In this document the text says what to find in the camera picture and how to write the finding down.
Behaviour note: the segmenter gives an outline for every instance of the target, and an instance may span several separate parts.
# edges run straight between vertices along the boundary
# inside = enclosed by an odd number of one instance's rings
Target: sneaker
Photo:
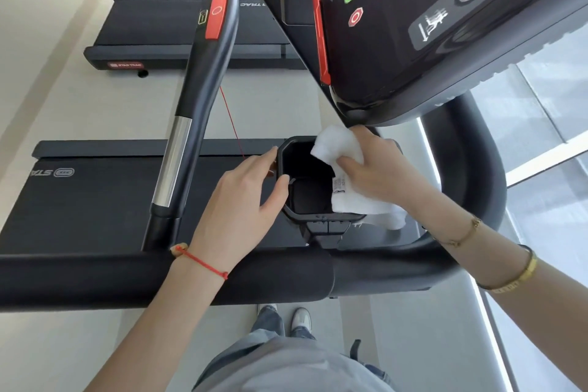
[[[312,333],[311,314],[305,308],[300,307],[294,312],[291,330],[294,330],[297,327],[305,327],[310,333]]]
[[[272,307],[273,310],[277,313],[277,304],[258,304],[258,316],[263,310],[263,307]]]

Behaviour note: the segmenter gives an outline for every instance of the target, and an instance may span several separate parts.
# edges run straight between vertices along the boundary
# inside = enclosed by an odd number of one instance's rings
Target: jeans
[[[251,328],[251,333],[249,333],[249,335],[247,335],[245,338],[237,341],[227,350],[214,358],[209,363],[209,365],[206,366],[204,372],[202,372],[202,375],[200,375],[200,378],[198,378],[194,389],[197,388],[200,383],[202,383],[202,381],[206,380],[209,376],[224,366],[227,366],[232,362],[247,356],[261,345],[267,343],[269,340],[280,336],[286,336],[282,317],[276,310],[273,309],[273,307],[263,307],[259,312],[254,326]],[[316,338],[312,336],[311,332],[309,332],[306,327],[302,326],[297,327],[296,329],[292,329],[290,332],[290,338],[304,338],[316,341]],[[390,381],[390,377],[386,374],[386,372],[380,370],[376,366],[372,366],[371,364],[363,365],[380,380],[394,388],[392,382]]]

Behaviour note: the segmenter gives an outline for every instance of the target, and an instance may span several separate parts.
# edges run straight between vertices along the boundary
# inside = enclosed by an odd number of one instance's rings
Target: hand
[[[364,126],[353,126],[351,131],[362,148],[364,164],[349,157],[340,157],[337,163],[349,175],[357,192],[407,209],[422,188],[431,187],[395,143],[374,135]]]
[[[220,271],[231,271],[267,234],[288,198],[290,177],[282,175],[260,206],[261,188],[277,147],[247,158],[224,173],[194,232],[188,251]]]

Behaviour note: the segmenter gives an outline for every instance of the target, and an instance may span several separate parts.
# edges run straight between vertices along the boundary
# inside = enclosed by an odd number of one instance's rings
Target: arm
[[[393,143],[362,126],[352,130],[364,165],[347,157],[337,162],[354,188],[400,205],[441,242],[460,240],[470,231],[472,215],[431,186]],[[491,287],[518,277],[529,262],[525,249],[483,224],[459,248],[444,247],[476,281]],[[539,261],[531,279],[492,296],[539,350],[588,391],[588,288]]]
[[[289,177],[277,181],[262,206],[262,182],[277,148],[250,157],[223,175],[188,251],[220,271],[231,271],[268,232],[288,197]],[[163,392],[192,333],[224,280],[187,257],[176,259],[161,289],[86,392]]]

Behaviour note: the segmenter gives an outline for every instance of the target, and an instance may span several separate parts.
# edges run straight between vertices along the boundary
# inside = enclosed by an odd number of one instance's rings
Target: octagonal red stop icon
[[[363,8],[358,8],[356,9],[353,14],[351,15],[351,17],[349,18],[349,26],[350,27],[354,27],[357,25],[357,23],[362,19],[362,16],[364,15],[364,9]]]

